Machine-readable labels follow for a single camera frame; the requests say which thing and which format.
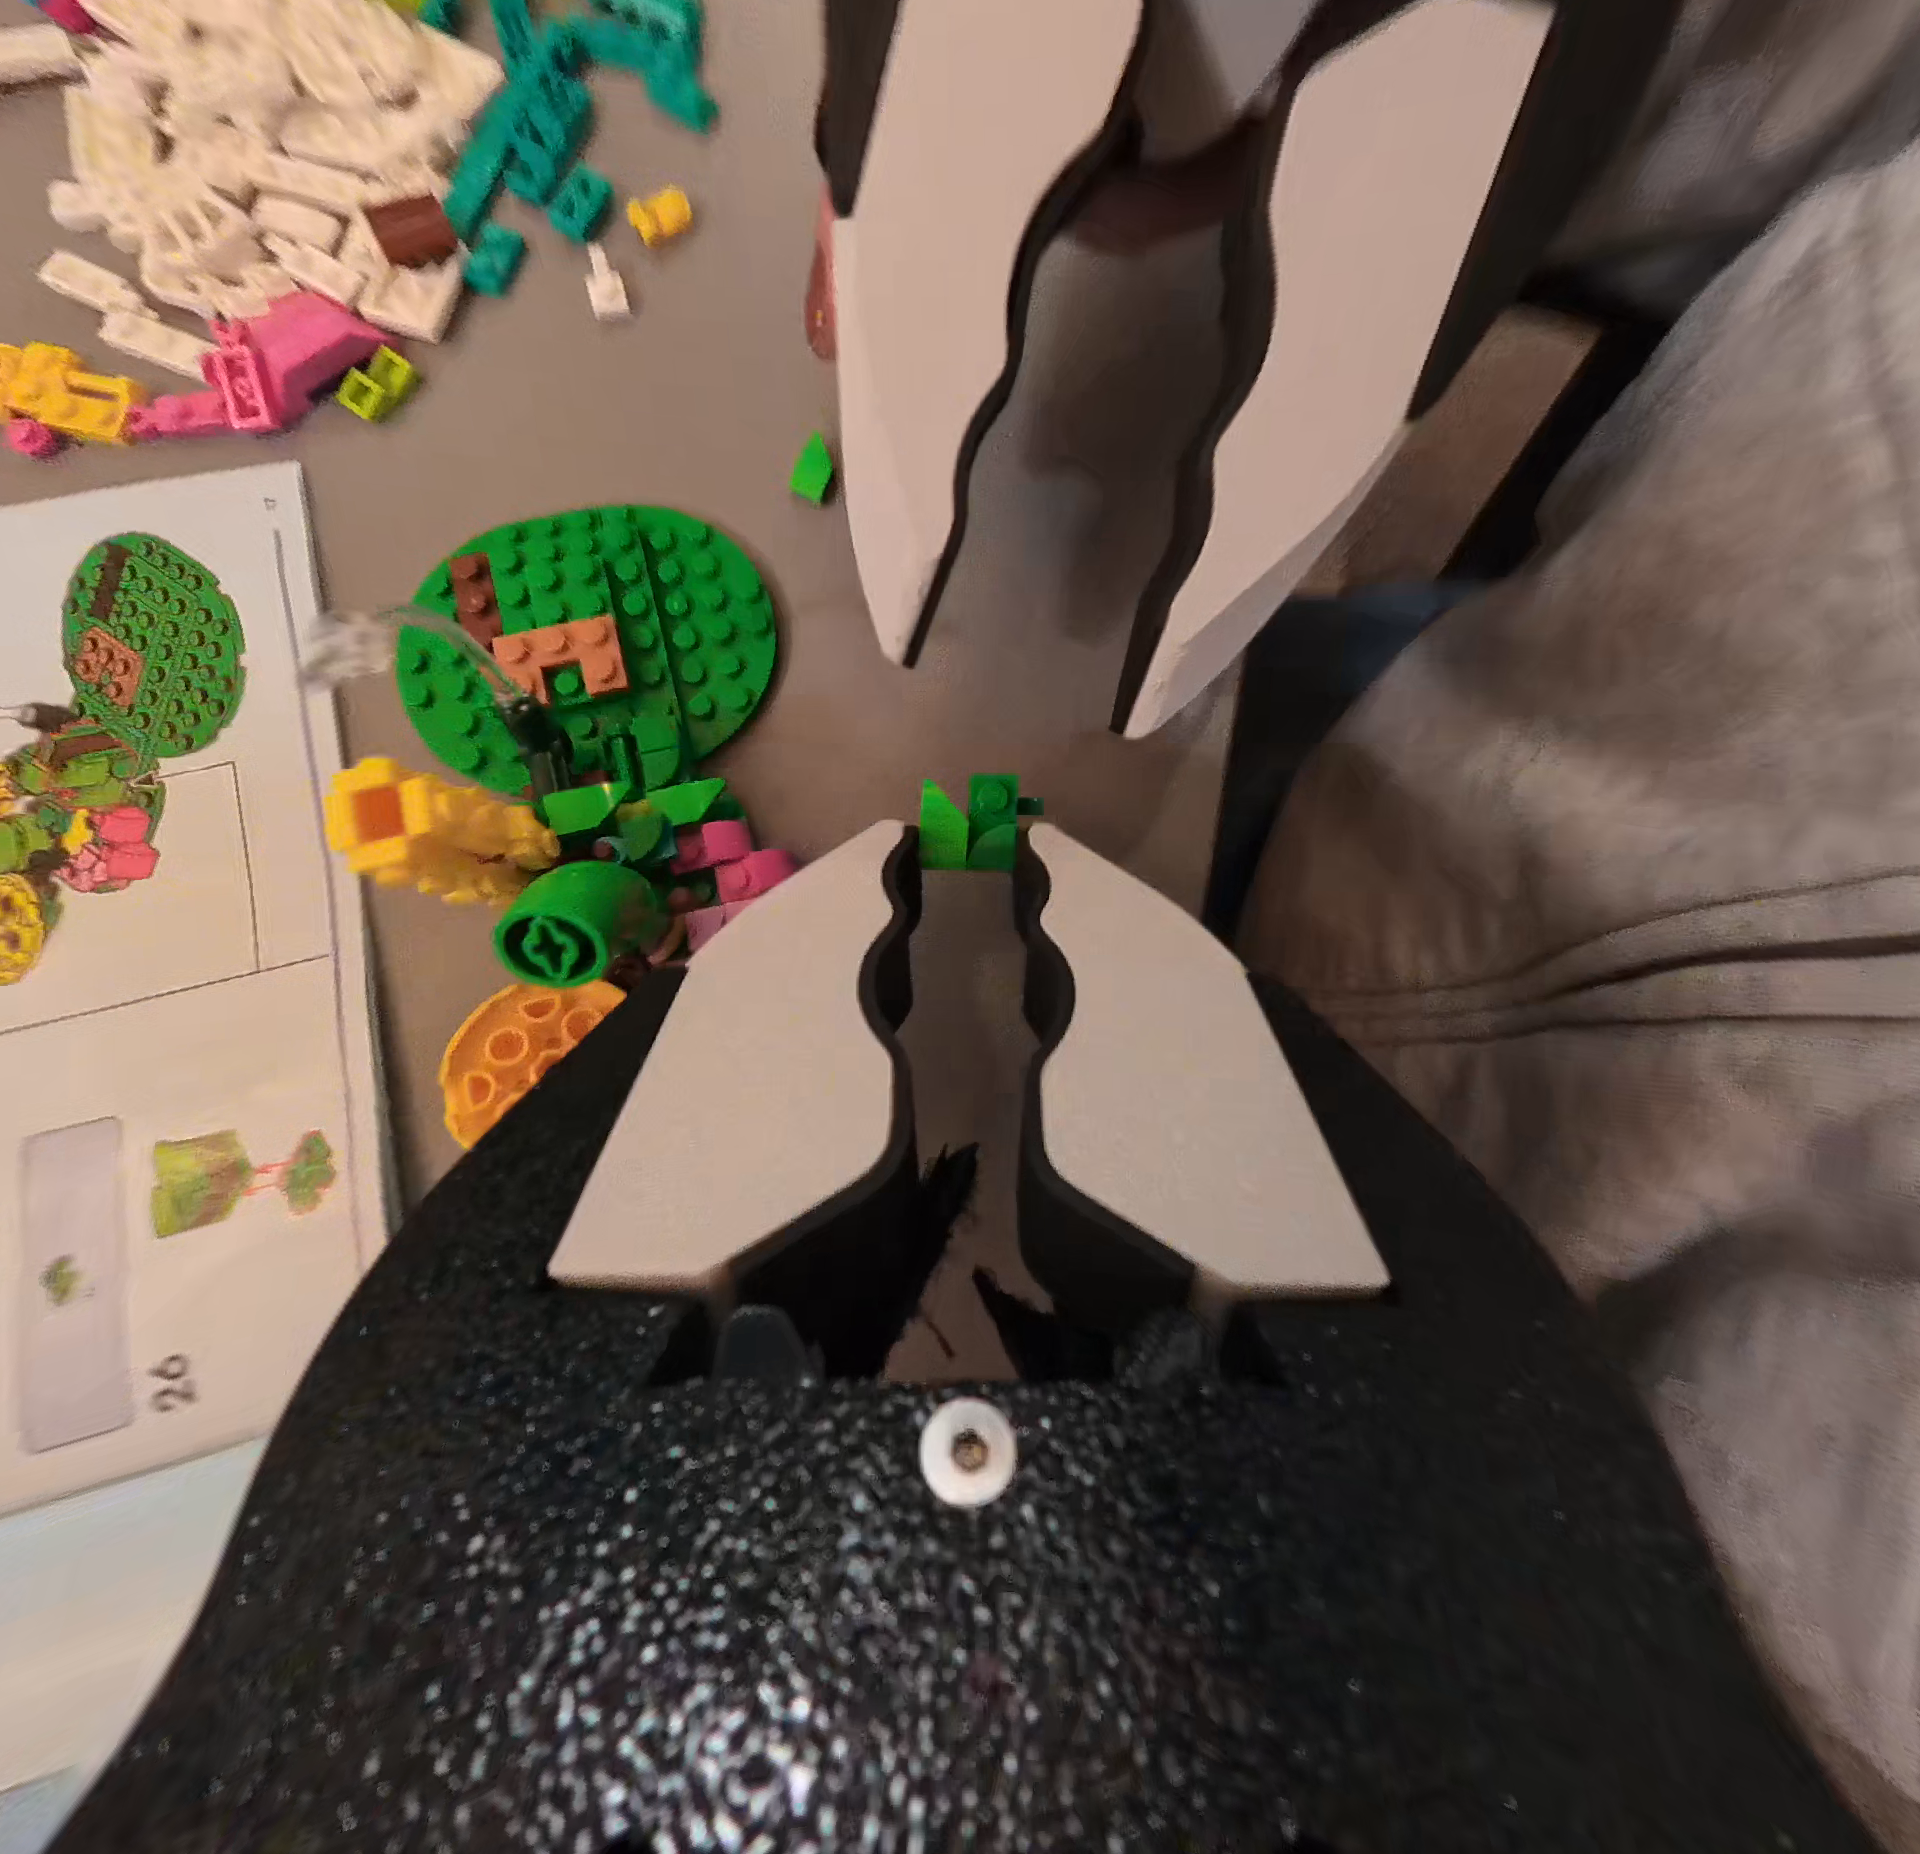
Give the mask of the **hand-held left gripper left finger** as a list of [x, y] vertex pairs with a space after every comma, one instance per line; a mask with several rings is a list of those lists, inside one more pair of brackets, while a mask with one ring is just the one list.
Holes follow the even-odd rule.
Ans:
[[881, 967], [915, 901], [918, 842], [877, 820], [692, 953], [549, 1258], [553, 1284], [736, 1293], [903, 1188], [910, 978]]

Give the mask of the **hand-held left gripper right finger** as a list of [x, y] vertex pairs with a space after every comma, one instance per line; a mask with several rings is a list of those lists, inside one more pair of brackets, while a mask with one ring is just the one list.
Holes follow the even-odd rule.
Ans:
[[1245, 966], [1080, 838], [1022, 838], [1022, 1252], [1055, 1298], [1369, 1298], [1389, 1272]]

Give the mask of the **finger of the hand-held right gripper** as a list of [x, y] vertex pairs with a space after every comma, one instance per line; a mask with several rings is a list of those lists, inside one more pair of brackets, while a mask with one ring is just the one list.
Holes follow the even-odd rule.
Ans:
[[1404, 449], [1552, 22], [1547, 0], [1416, 0], [1304, 73], [1255, 229], [1269, 327], [1119, 735], [1156, 732], [1242, 655]]
[[919, 660], [1054, 234], [1129, 129], [1145, 0], [823, 0], [841, 506], [879, 653]]

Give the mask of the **small green toy brick piece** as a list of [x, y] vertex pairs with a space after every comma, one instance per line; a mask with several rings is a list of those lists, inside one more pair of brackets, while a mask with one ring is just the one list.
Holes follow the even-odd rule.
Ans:
[[1012, 774], [974, 774], [965, 804], [938, 781], [919, 784], [918, 862], [923, 871], [966, 871], [1010, 878], [1022, 842], [1022, 822], [1036, 820], [1044, 800], [1022, 795]]

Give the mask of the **green flower toy brick model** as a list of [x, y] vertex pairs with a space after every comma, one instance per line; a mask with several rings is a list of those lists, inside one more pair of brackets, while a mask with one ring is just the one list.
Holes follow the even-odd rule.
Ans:
[[683, 967], [797, 875], [713, 769], [776, 667], [757, 565], [664, 506], [490, 526], [408, 604], [315, 632], [305, 674], [385, 673], [443, 767], [369, 757], [337, 774], [328, 847], [369, 884], [490, 919], [506, 980], [439, 1068], [461, 1149], [632, 988]]

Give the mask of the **instruction booklet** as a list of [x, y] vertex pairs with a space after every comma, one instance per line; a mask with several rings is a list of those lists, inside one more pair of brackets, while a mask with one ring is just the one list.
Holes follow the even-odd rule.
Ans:
[[298, 468], [3, 509], [3, 1514], [275, 1430], [386, 1238]]

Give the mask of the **person's grey clothing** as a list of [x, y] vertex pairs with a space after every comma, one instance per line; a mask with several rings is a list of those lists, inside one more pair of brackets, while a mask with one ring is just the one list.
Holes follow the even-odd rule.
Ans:
[[1678, 321], [1240, 921], [1546, 1243], [1918, 1851], [1918, 0], [1685, 0], [1554, 250]]

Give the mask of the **heap of mixed toy bricks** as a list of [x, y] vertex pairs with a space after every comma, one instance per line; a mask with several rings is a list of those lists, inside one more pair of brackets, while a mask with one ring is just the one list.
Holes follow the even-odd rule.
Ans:
[[632, 75], [687, 134], [714, 123], [702, 0], [23, 3], [3, 90], [59, 91], [48, 212], [118, 260], [57, 245], [35, 278], [134, 375], [7, 344], [19, 459], [278, 437], [315, 402], [380, 422], [417, 390], [414, 350], [513, 286], [503, 199], [585, 270], [626, 212], [585, 158], [591, 73]]

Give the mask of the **pale blue sheet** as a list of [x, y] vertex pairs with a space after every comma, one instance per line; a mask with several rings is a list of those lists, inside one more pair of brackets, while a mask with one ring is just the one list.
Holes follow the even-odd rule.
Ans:
[[209, 1596], [267, 1442], [3, 1518], [3, 1846], [115, 1747]]

